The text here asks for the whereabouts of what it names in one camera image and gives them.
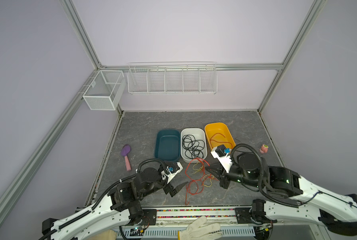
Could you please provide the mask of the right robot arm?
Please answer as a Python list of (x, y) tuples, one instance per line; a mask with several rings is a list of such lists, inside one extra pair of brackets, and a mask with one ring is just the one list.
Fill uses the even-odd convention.
[(357, 194), (336, 194), (288, 168), (268, 166), (247, 144), (232, 149), (219, 145), (211, 155), (218, 163), (205, 170), (219, 180), (220, 187), (228, 189), (235, 182), (264, 197), (253, 200), (251, 207), (235, 210), (239, 224), (308, 222), (338, 235), (357, 236)]

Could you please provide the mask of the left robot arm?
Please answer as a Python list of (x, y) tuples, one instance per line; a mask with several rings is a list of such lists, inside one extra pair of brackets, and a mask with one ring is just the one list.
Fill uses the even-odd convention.
[(43, 240), (87, 240), (109, 229), (140, 223), (145, 214), (141, 201), (159, 190), (173, 197), (185, 184), (171, 181), (183, 170), (180, 162), (149, 159), (134, 175), (110, 185), (98, 199), (79, 212), (60, 220), (43, 221)]

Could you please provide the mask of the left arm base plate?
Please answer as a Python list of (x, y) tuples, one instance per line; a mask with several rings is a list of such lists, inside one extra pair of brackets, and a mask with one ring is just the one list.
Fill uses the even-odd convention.
[(157, 221), (156, 209), (143, 209), (143, 213), (131, 220), (127, 226), (154, 226)]

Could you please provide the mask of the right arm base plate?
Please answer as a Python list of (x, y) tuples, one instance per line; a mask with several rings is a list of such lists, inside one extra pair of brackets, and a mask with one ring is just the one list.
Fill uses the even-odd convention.
[(265, 216), (254, 215), (251, 208), (248, 207), (235, 208), (234, 211), (238, 224), (264, 225), (277, 223), (277, 220), (273, 221)]

